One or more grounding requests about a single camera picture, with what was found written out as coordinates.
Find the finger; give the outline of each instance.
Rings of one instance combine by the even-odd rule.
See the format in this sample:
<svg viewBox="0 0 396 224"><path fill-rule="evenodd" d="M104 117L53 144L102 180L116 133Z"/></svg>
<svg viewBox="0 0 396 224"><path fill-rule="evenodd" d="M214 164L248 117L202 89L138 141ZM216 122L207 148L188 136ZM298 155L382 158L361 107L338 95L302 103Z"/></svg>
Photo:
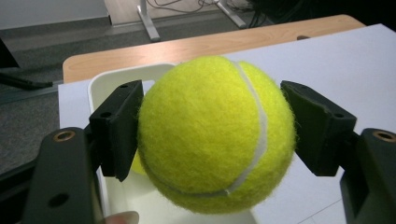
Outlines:
<svg viewBox="0 0 396 224"><path fill-rule="evenodd" d="M106 218L106 224L137 224L139 214L137 212L123 212Z"/></svg>

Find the wall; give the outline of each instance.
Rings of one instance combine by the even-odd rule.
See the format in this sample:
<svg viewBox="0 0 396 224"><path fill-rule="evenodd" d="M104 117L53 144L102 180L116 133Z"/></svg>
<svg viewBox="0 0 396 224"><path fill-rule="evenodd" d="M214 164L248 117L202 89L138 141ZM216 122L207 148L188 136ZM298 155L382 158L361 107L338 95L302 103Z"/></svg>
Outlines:
<svg viewBox="0 0 396 224"><path fill-rule="evenodd" d="M104 0L0 0L0 30L107 15Z"/></svg>

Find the tennis ball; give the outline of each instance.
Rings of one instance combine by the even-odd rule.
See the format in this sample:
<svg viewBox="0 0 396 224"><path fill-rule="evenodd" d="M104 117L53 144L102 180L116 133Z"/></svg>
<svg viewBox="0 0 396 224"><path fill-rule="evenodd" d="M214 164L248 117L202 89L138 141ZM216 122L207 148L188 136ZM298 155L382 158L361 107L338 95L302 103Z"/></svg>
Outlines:
<svg viewBox="0 0 396 224"><path fill-rule="evenodd" d="M287 172L293 119L259 68L201 57L175 66L147 92L139 155L173 203L195 213L239 212L269 196Z"/></svg>
<svg viewBox="0 0 396 224"><path fill-rule="evenodd" d="M142 162L140 161L139 153L137 151L134 154L134 160L132 161L131 169L137 174L146 175L146 172L142 166Z"/></svg>

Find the wooden desk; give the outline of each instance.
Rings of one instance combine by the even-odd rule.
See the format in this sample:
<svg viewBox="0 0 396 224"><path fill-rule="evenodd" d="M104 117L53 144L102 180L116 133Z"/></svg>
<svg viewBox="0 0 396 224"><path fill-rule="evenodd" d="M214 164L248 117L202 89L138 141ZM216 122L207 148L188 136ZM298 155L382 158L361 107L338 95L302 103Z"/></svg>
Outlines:
<svg viewBox="0 0 396 224"><path fill-rule="evenodd" d="M202 55L220 55L290 42L299 35L329 35L361 27L364 27L361 22L340 15L82 54L64 62L64 83L89 79L105 71L125 67L179 63Z"/></svg>

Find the screw hole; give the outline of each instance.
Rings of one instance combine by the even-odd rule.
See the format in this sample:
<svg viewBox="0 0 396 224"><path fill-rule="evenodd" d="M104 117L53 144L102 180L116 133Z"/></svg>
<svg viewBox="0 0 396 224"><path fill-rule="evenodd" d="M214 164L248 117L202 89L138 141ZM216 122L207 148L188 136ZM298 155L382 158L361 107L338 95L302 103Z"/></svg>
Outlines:
<svg viewBox="0 0 396 224"><path fill-rule="evenodd" d="M297 40L304 40L304 39L309 39L310 37L307 35L298 35Z"/></svg>
<svg viewBox="0 0 396 224"><path fill-rule="evenodd" d="M53 196L50 200L49 200L49 207L51 208L56 208L59 206L62 206L64 203L67 202L67 200L69 199L69 195L66 193L60 193L56 196Z"/></svg>
<svg viewBox="0 0 396 224"><path fill-rule="evenodd" d="M75 135L76 135L76 133L73 131L64 131L64 132L55 134L55 136L53 136L53 140L55 142L64 142L64 141L67 141L67 140L73 138Z"/></svg>
<svg viewBox="0 0 396 224"><path fill-rule="evenodd" d="M338 114L338 113L337 113L337 114L334 114L334 115L335 115L335 117L336 117L336 118L339 118L339 119L341 119L341 118L343 118L343 117L344 117L344 115L343 115L343 114Z"/></svg>
<svg viewBox="0 0 396 224"><path fill-rule="evenodd" d="M106 119L106 118L108 118L108 117L110 117L111 116L111 113L110 112L105 112L105 113L102 113L101 115L100 115L100 117L101 118L104 118L104 119Z"/></svg>
<svg viewBox="0 0 396 224"><path fill-rule="evenodd" d="M396 136L392 133L385 133L381 131L374 132L373 135L382 141L396 143Z"/></svg>

